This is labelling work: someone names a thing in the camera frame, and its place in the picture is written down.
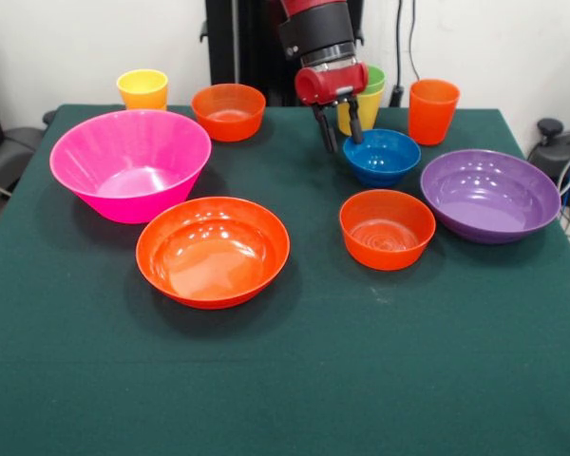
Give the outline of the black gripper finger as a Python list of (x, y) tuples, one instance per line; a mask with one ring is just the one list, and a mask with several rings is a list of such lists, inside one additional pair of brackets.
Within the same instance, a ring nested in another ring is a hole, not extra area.
[(329, 153), (335, 154), (338, 150), (338, 143), (333, 127), (331, 126), (326, 114), (326, 110), (332, 107), (335, 107), (334, 103), (311, 105), (314, 117), (319, 125), (323, 143)]
[(355, 144), (360, 144), (364, 141), (358, 109), (359, 103), (355, 96), (350, 96), (341, 104), (341, 132), (350, 136)]

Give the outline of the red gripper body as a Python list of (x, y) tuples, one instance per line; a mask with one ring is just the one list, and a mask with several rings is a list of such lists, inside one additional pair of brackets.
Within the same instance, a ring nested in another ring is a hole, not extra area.
[(303, 67), (295, 75), (295, 92), (304, 105), (328, 105), (363, 92), (369, 81), (364, 63), (340, 68)]

